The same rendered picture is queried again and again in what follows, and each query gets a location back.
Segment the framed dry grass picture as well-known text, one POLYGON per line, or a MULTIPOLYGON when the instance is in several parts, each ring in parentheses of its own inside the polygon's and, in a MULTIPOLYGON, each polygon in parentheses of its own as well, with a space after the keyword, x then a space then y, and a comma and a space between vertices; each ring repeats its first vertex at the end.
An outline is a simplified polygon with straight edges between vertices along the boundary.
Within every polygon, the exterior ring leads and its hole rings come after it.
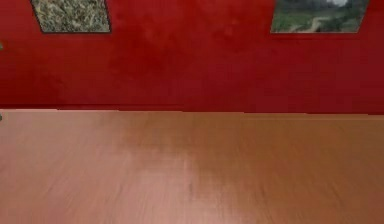
POLYGON ((30 0, 43 33, 109 33, 106 0, 30 0))

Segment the framed green landscape picture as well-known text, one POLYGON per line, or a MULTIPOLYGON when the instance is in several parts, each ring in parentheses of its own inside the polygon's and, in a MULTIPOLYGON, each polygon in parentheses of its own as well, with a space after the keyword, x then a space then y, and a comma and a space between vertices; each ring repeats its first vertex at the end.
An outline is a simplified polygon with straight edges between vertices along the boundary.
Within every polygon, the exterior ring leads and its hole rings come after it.
POLYGON ((370 0, 276 0, 271 33, 357 33, 370 0))

